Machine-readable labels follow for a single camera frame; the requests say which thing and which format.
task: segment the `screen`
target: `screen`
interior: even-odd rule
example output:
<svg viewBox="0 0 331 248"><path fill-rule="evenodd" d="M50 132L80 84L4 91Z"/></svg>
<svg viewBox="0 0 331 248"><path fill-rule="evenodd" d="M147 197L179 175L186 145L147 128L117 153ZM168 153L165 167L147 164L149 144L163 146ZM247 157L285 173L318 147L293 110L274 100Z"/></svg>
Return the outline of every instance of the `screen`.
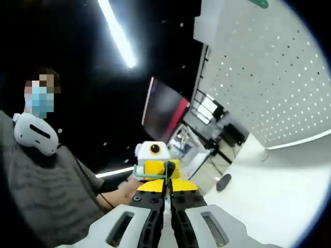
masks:
<svg viewBox="0 0 331 248"><path fill-rule="evenodd" d="M146 132L167 143L182 120L188 100L161 81L152 78L142 119Z"/></svg>

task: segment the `ceiling light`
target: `ceiling light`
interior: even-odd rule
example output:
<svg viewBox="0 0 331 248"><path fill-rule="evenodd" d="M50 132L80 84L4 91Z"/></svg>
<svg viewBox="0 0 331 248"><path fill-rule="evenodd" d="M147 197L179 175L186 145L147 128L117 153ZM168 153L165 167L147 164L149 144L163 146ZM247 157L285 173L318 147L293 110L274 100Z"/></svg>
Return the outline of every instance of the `ceiling light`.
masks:
<svg viewBox="0 0 331 248"><path fill-rule="evenodd" d="M131 50L131 46L129 41L126 39L125 34L117 22L114 12L110 6L108 0L98 0L99 6L102 10L104 17L108 23L108 27L110 29L110 33L112 34L114 41L125 60L127 66L132 68L136 65L136 60L133 56L133 52Z"/></svg>
<svg viewBox="0 0 331 248"><path fill-rule="evenodd" d="M129 167L129 168L124 168L124 169L118 169L118 170L113 170L112 172L105 172L105 173L100 173L100 174L96 174L97 178L101 178L101 177L108 177L108 176L113 176L116 174L120 174L123 172L129 172L133 170L133 166Z"/></svg>

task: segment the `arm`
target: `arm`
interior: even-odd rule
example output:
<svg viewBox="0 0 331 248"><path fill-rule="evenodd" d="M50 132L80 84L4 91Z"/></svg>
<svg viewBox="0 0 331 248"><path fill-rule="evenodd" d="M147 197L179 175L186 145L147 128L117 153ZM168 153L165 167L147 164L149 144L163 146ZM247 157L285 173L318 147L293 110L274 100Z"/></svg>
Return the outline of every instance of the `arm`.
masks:
<svg viewBox="0 0 331 248"><path fill-rule="evenodd" d="M135 177L129 177L128 182L125 182L118 190L103 193L102 195L114 207L120 204L128 205L140 185L142 185L142 183ZM102 208L107 210L111 209L111 206L100 194L97 195L97 201Z"/></svg>

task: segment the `vr headset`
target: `vr headset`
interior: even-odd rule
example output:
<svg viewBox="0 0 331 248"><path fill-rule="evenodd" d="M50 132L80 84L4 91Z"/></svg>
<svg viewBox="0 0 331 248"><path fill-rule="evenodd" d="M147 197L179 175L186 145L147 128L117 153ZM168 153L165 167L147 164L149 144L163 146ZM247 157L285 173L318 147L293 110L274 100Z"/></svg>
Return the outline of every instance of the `vr headset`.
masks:
<svg viewBox="0 0 331 248"><path fill-rule="evenodd" d="M14 138L26 147L35 147L45 156L56 153L58 137L55 130L43 119L31 113L14 114Z"/></svg>

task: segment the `window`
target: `window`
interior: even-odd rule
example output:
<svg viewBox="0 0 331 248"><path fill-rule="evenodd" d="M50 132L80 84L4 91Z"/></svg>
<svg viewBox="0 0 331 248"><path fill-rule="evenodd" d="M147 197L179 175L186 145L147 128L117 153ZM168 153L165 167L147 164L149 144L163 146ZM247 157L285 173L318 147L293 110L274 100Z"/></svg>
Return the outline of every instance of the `window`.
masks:
<svg viewBox="0 0 331 248"><path fill-rule="evenodd" d="M192 113L207 125L212 120L213 112L216 109L217 105L214 103L214 99L198 90L193 101Z"/></svg>

